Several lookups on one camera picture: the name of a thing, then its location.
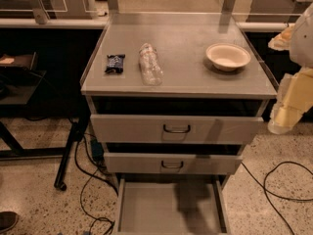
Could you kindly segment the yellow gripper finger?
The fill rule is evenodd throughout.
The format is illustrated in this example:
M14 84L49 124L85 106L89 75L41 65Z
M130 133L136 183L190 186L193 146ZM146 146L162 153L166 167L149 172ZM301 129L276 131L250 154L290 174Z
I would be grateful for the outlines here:
M291 131L313 107L313 69L301 68L294 75L286 73L280 82L268 130L274 134Z
M291 49L291 39L293 34L293 25L286 27L282 32L273 37L268 47L276 51L289 51Z

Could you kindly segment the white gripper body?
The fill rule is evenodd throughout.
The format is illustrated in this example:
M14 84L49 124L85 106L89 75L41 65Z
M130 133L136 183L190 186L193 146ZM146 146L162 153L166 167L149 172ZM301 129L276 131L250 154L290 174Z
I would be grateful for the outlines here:
M290 57L293 62L302 67L313 67L313 3L294 24Z

